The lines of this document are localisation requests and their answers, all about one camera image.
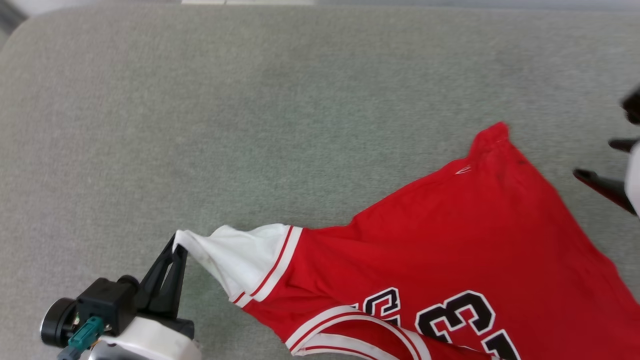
gray couch cushion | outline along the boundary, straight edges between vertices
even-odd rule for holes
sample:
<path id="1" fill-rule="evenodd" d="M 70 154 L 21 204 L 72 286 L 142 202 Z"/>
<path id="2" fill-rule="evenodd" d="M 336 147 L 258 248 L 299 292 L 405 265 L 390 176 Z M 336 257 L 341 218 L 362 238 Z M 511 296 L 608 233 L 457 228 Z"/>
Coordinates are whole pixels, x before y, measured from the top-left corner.
<path id="1" fill-rule="evenodd" d="M 141 277 L 176 229 L 345 224 L 498 120 L 640 297 L 640 224 L 571 176 L 639 134 L 626 13 L 117 6 L 30 20 L 0 52 L 0 348 L 54 359 L 48 306 Z M 205 359 L 287 359 L 191 261 Z M 341 356 L 318 356 L 324 359 Z"/>

red fabric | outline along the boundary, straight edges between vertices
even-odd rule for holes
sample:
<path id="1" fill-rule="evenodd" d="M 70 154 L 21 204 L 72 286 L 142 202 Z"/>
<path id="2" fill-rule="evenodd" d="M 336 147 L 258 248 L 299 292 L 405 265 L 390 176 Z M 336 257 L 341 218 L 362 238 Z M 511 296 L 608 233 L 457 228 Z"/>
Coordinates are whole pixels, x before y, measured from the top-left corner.
<path id="1" fill-rule="evenodd" d="M 361 320 L 342 322 L 323 330 L 323 333 L 340 334 L 360 339 L 375 344 L 398 359 L 411 359 L 409 350 L 397 336 L 391 334 L 388 329 L 371 322 Z M 425 341 L 434 360 L 489 360 L 487 355 L 473 350 L 451 346 L 429 338 L 423 338 L 423 341 Z"/>
<path id="2" fill-rule="evenodd" d="M 391 288 L 399 308 L 383 315 L 389 298 L 371 315 L 399 316 L 410 331 L 434 328 L 454 345 L 491 352 L 506 344 L 513 353 L 492 354 L 507 359 L 640 359 L 640 307 L 502 123 L 479 133 L 466 158 L 389 195 L 349 225 L 304 229 L 276 288 L 244 309 L 286 341 L 321 311 L 352 304 L 365 311 L 367 297 Z M 442 318 L 432 327 L 419 324 L 418 314 L 437 314 L 434 307 L 456 296 L 448 313 L 462 325 L 449 330 Z M 467 300 L 475 305 L 464 308 Z M 474 329 L 474 311 L 484 310 L 493 315 L 485 311 L 480 320 L 492 319 Z M 387 346 L 375 331 L 358 331 Z M 478 356 L 425 342 L 434 360 Z"/>

jersey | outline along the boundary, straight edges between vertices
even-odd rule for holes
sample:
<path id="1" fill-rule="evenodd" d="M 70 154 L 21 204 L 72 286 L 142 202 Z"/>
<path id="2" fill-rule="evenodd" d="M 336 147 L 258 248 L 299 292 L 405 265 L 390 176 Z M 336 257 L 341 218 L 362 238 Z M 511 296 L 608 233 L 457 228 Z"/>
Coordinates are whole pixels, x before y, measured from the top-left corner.
<path id="1" fill-rule="evenodd" d="M 640 357 L 640 306 L 503 123 L 348 225 L 178 244 L 294 355 Z"/>

